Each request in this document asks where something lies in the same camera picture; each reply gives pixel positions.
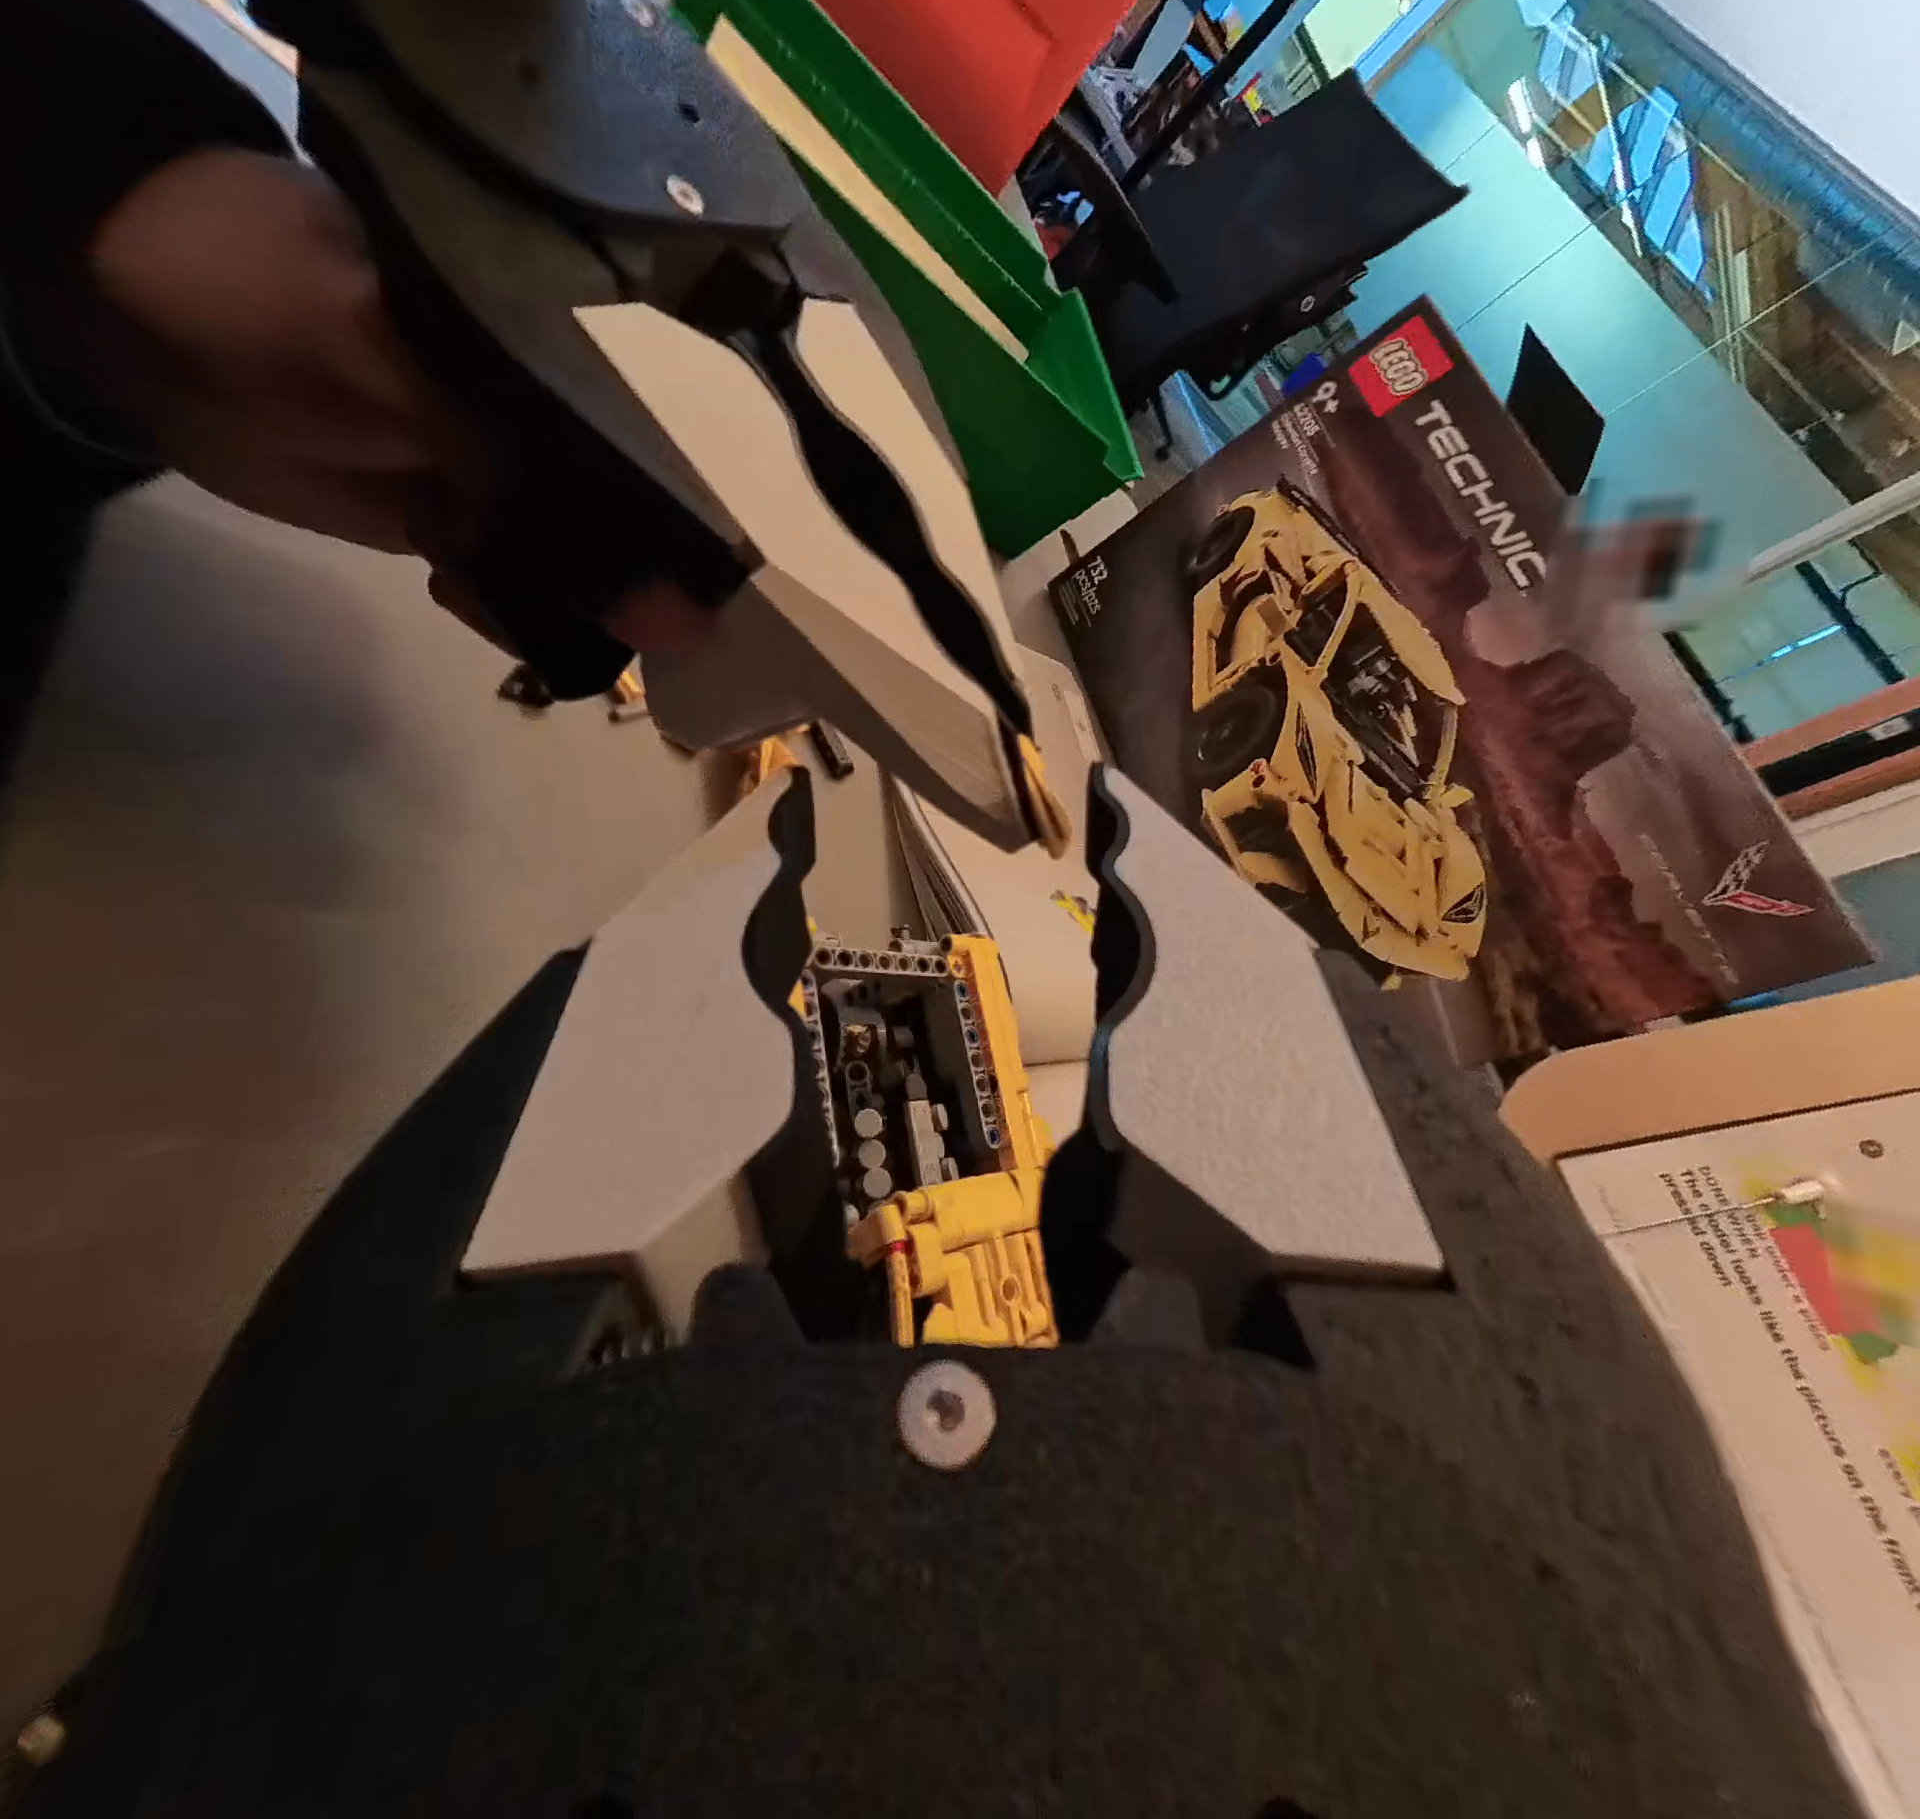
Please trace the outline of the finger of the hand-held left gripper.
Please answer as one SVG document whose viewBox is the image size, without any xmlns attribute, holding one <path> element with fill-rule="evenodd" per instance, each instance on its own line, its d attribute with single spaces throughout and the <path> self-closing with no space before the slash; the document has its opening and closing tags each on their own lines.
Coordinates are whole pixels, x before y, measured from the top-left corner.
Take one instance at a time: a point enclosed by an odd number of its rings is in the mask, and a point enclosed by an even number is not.
<svg viewBox="0 0 1920 1819">
<path fill-rule="evenodd" d="M 828 723 L 998 849 L 1044 840 L 1016 642 L 955 456 L 852 301 L 804 295 L 746 351 L 643 301 L 576 322 L 743 565 L 701 648 L 651 660 L 660 726 L 703 751 Z"/>
<path fill-rule="evenodd" d="M 970 490 L 847 295 L 759 338 L 797 481 L 759 541 L 770 696 L 886 761 L 1014 761 L 1031 736 Z"/>
</svg>

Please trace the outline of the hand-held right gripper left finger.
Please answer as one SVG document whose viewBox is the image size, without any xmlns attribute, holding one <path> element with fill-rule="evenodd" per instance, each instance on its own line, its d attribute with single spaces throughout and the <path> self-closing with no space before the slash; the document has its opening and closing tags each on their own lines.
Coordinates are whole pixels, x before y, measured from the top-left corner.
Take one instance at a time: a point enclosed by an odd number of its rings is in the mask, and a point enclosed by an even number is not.
<svg viewBox="0 0 1920 1819">
<path fill-rule="evenodd" d="M 776 772 L 591 942 L 461 1256 L 473 1282 L 615 1274 L 691 1295 L 835 1234 L 797 1006 L 812 775 Z"/>
</svg>

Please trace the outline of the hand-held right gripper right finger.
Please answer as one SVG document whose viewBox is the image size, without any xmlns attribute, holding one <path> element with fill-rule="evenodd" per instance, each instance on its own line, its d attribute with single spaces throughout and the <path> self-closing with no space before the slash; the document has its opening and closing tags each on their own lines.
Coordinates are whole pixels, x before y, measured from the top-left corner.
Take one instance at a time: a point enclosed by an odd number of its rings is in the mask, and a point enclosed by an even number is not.
<svg viewBox="0 0 1920 1819">
<path fill-rule="evenodd" d="M 1050 1160 L 1061 1340 L 1144 1297 L 1213 1349 L 1302 1349 L 1295 1288 L 1448 1288 L 1317 946 L 1111 763 L 1086 858 L 1089 1079 Z"/>
</svg>

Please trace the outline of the yellow brick car model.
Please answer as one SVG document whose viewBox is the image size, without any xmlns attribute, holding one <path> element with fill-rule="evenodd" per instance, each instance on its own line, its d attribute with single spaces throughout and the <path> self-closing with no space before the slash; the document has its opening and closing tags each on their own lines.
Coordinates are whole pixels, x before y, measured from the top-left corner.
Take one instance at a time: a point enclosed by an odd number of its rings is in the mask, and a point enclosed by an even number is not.
<svg viewBox="0 0 1920 1819">
<path fill-rule="evenodd" d="M 1044 1258 L 1058 1142 L 996 942 L 813 931 L 791 1006 L 812 1045 L 852 1331 L 900 1349 L 1058 1349 Z"/>
</svg>

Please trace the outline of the person's left forearm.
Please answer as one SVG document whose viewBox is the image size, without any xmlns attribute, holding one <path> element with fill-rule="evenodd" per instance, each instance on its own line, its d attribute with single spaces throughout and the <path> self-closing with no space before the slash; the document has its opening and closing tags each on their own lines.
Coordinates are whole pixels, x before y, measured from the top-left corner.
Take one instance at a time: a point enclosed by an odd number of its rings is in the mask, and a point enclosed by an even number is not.
<svg viewBox="0 0 1920 1819">
<path fill-rule="evenodd" d="M 284 129 L 141 0 L 2 0 L 2 772 L 96 509 L 157 475 L 90 377 L 90 244 L 187 152 L 288 159 Z"/>
</svg>

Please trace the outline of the person's left hand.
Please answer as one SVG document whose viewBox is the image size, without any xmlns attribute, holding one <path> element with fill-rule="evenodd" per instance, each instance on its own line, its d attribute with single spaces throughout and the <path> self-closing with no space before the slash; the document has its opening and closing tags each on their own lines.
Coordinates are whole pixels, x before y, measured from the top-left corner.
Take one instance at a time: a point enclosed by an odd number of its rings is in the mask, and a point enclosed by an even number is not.
<svg viewBox="0 0 1920 1819">
<path fill-rule="evenodd" d="M 452 565 L 487 509 L 466 414 L 406 350 L 309 168 L 192 152 L 90 241 L 104 383 L 166 469 L 285 529 Z"/>
</svg>

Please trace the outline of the green plastic bin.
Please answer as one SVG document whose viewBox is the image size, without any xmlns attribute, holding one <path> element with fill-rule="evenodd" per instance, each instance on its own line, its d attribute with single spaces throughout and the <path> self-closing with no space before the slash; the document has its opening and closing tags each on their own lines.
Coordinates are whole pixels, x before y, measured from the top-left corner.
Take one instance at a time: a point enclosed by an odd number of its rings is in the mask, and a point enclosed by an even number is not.
<svg viewBox="0 0 1920 1819">
<path fill-rule="evenodd" d="M 812 0 L 674 0 L 900 319 L 986 547 L 1022 559 L 1143 477 L 1089 304 Z"/>
</svg>

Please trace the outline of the black office chair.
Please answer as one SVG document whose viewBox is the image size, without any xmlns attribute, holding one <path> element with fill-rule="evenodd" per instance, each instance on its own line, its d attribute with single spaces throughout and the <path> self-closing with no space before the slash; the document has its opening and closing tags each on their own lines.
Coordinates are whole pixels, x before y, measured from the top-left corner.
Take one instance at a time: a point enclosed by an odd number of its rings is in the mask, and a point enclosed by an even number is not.
<svg viewBox="0 0 1920 1819">
<path fill-rule="evenodd" d="M 1028 161 L 1044 170 L 1031 208 L 1041 192 L 1089 201 L 1052 271 L 1086 301 L 1125 414 L 1177 374 L 1210 392 L 1236 384 L 1347 307 L 1375 259 L 1469 196 L 1357 73 L 1134 192 L 1061 119 Z"/>
</svg>

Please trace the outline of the black car set box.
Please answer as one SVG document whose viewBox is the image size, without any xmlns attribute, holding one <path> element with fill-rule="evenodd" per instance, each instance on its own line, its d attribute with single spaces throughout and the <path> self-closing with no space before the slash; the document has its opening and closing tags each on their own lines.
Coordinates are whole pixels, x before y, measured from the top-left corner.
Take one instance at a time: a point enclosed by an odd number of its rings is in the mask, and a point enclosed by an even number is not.
<svg viewBox="0 0 1920 1819">
<path fill-rule="evenodd" d="M 1061 571 L 1114 767 L 1463 1061 L 1711 1018 L 1874 946 L 1576 499 L 1418 299 Z"/>
</svg>

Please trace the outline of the printed instruction sheet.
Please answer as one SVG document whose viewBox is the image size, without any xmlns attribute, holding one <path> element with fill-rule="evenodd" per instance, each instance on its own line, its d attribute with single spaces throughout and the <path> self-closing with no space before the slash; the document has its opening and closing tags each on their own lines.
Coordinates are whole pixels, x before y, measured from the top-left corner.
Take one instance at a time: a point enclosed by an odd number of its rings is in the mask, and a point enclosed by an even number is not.
<svg viewBox="0 0 1920 1819">
<path fill-rule="evenodd" d="M 1916 1095 L 1558 1160 L 1730 1465 L 1872 1816 L 1916 1813 Z"/>
</svg>

